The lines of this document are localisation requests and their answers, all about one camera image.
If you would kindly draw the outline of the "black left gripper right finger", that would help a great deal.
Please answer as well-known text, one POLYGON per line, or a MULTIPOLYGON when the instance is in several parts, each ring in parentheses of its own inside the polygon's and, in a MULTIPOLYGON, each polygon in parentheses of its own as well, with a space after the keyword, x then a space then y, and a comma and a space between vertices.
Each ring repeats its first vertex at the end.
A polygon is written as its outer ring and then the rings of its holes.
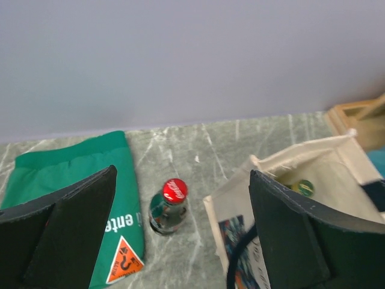
POLYGON ((271 288, 384 288, 384 225, 306 198, 258 170, 251 205, 271 288))

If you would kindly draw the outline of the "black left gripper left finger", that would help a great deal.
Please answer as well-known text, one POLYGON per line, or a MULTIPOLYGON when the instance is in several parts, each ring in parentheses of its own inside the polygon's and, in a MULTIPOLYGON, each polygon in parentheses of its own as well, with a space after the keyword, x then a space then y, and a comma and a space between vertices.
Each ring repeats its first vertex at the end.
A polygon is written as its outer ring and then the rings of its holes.
POLYGON ((1 210, 1 288, 88 288, 117 169, 1 210))

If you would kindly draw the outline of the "beige canvas tote bag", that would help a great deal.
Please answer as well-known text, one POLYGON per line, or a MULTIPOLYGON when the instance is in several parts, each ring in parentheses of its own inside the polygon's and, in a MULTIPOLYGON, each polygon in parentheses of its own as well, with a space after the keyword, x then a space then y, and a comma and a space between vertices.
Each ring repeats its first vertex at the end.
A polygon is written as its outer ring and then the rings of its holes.
POLYGON ((271 288, 250 199, 252 170, 290 190, 306 179, 314 186, 306 198, 384 225, 384 178, 353 136, 306 141, 262 160, 249 156, 204 199, 228 288, 271 288))

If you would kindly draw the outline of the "red cap cola bottle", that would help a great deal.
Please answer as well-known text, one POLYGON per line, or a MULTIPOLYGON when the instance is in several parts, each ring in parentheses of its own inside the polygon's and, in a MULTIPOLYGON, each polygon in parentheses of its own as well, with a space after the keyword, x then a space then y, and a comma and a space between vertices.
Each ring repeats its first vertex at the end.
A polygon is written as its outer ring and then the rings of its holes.
POLYGON ((160 235, 175 233, 186 219, 188 212, 188 187, 179 178, 167 180, 153 195, 149 205, 149 223, 160 235))

